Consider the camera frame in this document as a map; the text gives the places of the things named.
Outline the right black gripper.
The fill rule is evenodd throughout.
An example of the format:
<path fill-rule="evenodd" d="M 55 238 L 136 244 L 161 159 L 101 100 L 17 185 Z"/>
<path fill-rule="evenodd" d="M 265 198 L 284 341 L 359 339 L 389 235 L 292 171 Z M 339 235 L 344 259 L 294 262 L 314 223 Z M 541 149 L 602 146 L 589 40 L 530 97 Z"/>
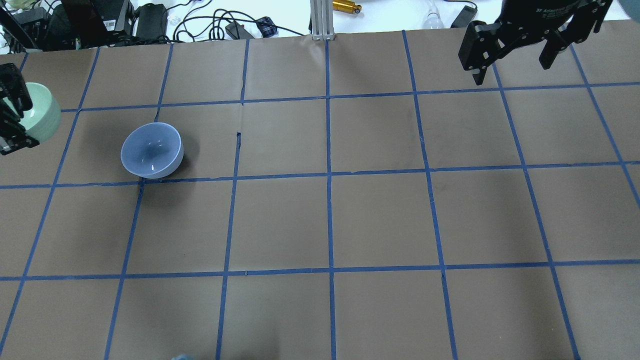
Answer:
<path fill-rule="evenodd" d="M 458 59 L 480 86 L 497 60 L 545 39 L 538 60 L 543 69 L 550 69 L 560 52 L 598 34 L 612 4 L 612 0 L 503 0 L 495 23 L 473 20 L 467 25 Z"/>

